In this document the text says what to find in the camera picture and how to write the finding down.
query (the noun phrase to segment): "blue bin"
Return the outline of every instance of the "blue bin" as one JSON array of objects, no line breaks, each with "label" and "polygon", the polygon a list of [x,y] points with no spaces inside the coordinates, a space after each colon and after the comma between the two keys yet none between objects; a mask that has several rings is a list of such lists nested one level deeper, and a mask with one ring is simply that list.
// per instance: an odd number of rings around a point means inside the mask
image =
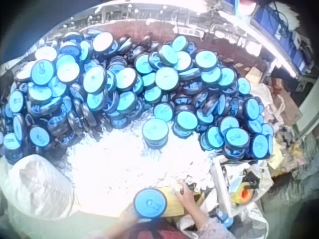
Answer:
[{"label": "blue bin", "polygon": [[293,64],[298,68],[298,71],[301,74],[304,74],[307,65],[301,50],[297,50],[296,47],[294,46],[290,57]]},{"label": "blue bin", "polygon": [[280,19],[270,7],[262,7],[257,10],[254,19],[272,36],[275,36]]},{"label": "blue bin", "polygon": [[288,55],[291,55],[291,53],[293,52],[293,48],[295,47],[292,37],[293,34],[289,32],[286,37],[282,36],[279,40],[279,44],[287,52]]},{"label": "blue bin", "polygon": [[225,1],[232,4],[232,5],[235,5],[235,0],[225,0]]}]

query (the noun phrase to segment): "worker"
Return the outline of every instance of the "worker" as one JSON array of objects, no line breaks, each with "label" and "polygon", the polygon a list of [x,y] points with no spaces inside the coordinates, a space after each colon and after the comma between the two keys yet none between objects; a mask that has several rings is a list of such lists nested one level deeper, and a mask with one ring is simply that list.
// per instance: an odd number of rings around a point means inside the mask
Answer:
[{"label": "worker", "polygon": [[[198,228],[200,239],[234,239],[235,236],[218,222],[217,218],[209,218],[196,205],[193,192],[186,183],[183,193],[177,193],[180,203],[193,217]],[[170,225],[165,219],[137,223],[138,216],[131,205],[120,216],[120,221],[109,228],[105,234],[90,237],[90,239],[187,239],[188,237]]]}]

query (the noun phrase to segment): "human hand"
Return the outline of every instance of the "human hand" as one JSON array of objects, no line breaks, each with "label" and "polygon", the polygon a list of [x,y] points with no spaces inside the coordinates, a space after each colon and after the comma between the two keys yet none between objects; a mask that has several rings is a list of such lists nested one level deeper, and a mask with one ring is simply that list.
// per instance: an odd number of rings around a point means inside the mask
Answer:
[{"label": "human hand", "polygon": [[128,223],[135,223],[138,220],[138,215],[134,210],[133,204],[129,204],[127,208],[120,214],[120,222],[128,222]]},{"label": "human hand", "polygon": [[189,209],[196,207],[193,191],[191,191],[188,185],[183,182],[183,192],[176,193],[179,202],[189,211]]}]

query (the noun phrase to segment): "cable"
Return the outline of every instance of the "cable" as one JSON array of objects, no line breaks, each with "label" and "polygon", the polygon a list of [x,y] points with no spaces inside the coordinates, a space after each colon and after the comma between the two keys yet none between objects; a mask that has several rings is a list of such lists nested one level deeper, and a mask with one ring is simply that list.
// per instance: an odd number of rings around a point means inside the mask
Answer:
[{"label": "cable", "polygon": [[[267,9],[269,23],[270,23],[273,31],[275,33],[277,33],[277,29],[274,29],[274,26],[272,25],[272,22],[271,22],[271,19],[270,19],[271,10],[273,10],[274,13],[276,13],[276,15],[277,15],[277,18],[278,18],[278,21],[279,21],[279,25],[281,26],[281,29],[279,30],[279,34],[281,36],[283,36],[284,38],[287,38],[289,36],[289,22],[288,22],[288,19],[287,19],[286,15],[284,15],[282,12],[278,11],[278,8],[277,8],[277,5],[275,3],[275,0],[273,0],[272,3],[274,4],[275,9],[272,9],[270,6],[268,6],[268,9]],[[284,22],[280,18],[280,15],[282,15],[285,18],[286,22]]]}]

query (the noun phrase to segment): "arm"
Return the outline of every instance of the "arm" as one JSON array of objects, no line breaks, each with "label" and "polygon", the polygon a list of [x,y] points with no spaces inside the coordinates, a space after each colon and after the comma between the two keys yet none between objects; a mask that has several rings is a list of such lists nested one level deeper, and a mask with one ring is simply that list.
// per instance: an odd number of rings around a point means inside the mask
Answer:
[{"label": "arm", "polygon": [[183,184],[183,194],[177,192],[180,203],[185,207],[194,219],[201,239],[234,239],[234,235],[227,228],[220,224],[217,219],[211,219],[206,213],[200,210],[194,200],[193,192],[186,183]]},{"label": "arm", "polygon": [[110,227],[106,233],[91,237],[91,239],[116,239],[130,230],[137,220],[138,216],[135,214],[133,205],[131,204],[122,212],[119,221]]}]

